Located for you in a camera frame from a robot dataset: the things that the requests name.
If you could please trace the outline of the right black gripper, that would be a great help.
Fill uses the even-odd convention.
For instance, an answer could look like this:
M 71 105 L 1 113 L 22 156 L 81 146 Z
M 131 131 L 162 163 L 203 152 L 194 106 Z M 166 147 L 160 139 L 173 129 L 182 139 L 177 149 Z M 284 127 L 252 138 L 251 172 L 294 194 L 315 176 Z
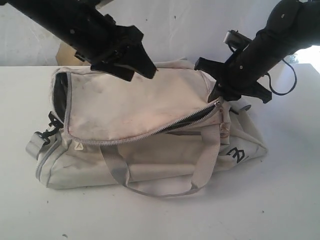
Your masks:
M 272 93 L 258 83 L 270 66 L 265 63 L 266 50 L 261 40 L 256 37 L 244 50 L 229 48 L 234 52 L 225 63 L 200 57 L 194 65 L 194 70 L 203 71 L 217 80 L 207 102 L 214 102 L 220 97 L 226 101 L 236 101 L 247 96 L 268 103 Z

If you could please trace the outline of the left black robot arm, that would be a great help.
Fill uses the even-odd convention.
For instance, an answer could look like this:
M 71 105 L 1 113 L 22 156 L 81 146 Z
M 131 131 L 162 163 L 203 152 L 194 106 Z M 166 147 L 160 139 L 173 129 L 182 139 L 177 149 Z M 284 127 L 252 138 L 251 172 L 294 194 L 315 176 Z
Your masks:
M 74 56 L 101 71 L 130 82 L 135 73 L 152 79 L 157 71 L 134 25 L 118 25 L 98 11 L 99 0 L 2 0 L 75 50 Z

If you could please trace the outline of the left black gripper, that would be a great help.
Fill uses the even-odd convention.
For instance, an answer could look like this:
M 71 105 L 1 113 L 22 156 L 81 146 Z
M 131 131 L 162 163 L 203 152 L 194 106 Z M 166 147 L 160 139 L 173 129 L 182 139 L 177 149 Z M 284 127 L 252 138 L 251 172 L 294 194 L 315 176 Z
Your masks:
M 130 82 L 135 74 L 152 79 L 157 71 L 134 25 L 117 25 L 110 15 L 75 13 L 67 17 L 68 45 L 75 56 L 91 64 L 92 71 L 103 72 Z

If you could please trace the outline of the right silver black robot arm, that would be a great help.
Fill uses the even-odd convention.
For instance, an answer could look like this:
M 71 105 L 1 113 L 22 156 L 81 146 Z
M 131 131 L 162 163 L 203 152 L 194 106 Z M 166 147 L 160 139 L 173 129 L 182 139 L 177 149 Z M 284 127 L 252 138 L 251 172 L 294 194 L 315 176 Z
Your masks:
M 265 88 L 258 80 L 285 57 L 320 44 L 320 2 L 318 0 L 281 0 L 270 13 L 266 26 L 250 39 L 229 30 L 224 43 L 232 51 L 225 62 L 200 57 L 194 68 L 216 81 L 207 101 L 219 97 L 237 101 L 242 96 L 268 103 L 272 95 L 281 93 Z

